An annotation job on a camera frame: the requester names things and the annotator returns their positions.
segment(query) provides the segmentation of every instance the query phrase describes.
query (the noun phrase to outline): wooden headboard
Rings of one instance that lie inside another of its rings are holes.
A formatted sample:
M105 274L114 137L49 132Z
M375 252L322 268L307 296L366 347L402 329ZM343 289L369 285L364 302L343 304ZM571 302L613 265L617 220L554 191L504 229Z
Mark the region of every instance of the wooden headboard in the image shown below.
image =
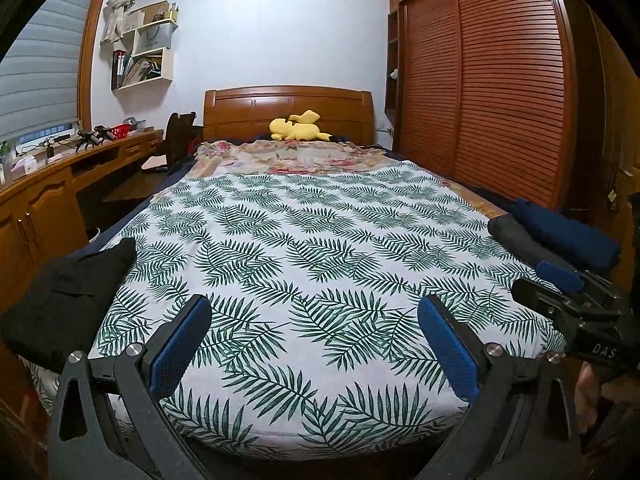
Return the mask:
M320 131L373 144L375 126L370 92L325 86L249 86L209 90L204 98L204 139L252 140L268 132L276 118L320 114Z

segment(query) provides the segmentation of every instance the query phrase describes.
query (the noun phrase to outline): person's hand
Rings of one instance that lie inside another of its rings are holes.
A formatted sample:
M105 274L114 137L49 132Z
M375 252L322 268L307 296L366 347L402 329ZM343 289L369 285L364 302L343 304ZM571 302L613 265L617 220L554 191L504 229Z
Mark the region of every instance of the person's hand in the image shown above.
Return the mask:
M597 406L600 396L615 403L628 402L640 408L640 380L628 376L620 376L609 383L600 384L589 363L582 364L582 370L575 385L575 413L578 418L580 433L596 423Z

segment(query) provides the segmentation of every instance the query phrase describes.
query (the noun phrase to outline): blue gripper pad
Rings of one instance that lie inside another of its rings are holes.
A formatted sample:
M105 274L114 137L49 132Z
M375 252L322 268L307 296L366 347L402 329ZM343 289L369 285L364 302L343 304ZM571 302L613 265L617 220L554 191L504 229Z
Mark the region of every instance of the blue gripper pad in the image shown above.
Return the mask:
M418 325L444 371L454 393L472 404L480 393L478 364L453 327L459 324L434 296L418 304Z
M577 294L584 288L584 282L577 272L563 269L549 262L540 262L536 266L536 275L541 280L553 283L565 294Z
M211 326L211 304L195 294L148 341L143 375L156 399L173 394Z

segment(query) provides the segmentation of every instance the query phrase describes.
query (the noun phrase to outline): window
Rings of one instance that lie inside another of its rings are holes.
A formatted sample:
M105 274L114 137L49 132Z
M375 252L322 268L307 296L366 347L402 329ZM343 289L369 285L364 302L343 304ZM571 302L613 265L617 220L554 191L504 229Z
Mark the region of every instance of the window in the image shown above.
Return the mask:
M101 6L102 0L47 0L30 19L0 62L0 140L23 144L81 118L78 97L88 97Z

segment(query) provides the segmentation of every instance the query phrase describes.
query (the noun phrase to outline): yellow plush toy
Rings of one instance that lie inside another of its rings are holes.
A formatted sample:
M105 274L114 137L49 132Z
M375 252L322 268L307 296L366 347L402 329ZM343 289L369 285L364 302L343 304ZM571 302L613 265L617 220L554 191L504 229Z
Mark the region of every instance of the yellow plush toy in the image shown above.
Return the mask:
M291 115L289 119L274 119L269 125L273 140L330 140L331 135L320 133L314 123L320 118L312 110L302 115Z

